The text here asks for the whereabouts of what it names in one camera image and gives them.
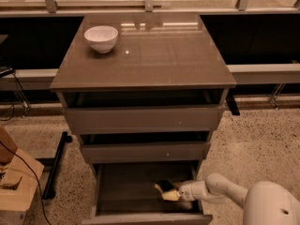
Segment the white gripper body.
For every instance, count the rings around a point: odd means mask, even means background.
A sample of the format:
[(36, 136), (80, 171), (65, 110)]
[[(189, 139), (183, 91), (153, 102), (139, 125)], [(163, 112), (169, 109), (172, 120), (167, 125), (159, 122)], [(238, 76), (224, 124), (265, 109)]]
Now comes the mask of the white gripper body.
[(183, 201), (193, 202), (203, 200), (207, 195), (207, 188), (203, 180), (189, 180), (179, 186), (178, 192)]

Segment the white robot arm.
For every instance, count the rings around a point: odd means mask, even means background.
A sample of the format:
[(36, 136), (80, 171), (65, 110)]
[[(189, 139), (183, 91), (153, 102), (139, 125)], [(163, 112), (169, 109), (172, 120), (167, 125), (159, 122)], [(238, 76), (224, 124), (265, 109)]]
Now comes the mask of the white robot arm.
[(300, 202), (285, 187), (259, 181), (241, 187), (219, 173), (203, 180), (155, 183), (165, 201), (224, 203), (230, 199), (243, 210), (243, 225), (300, 225)]

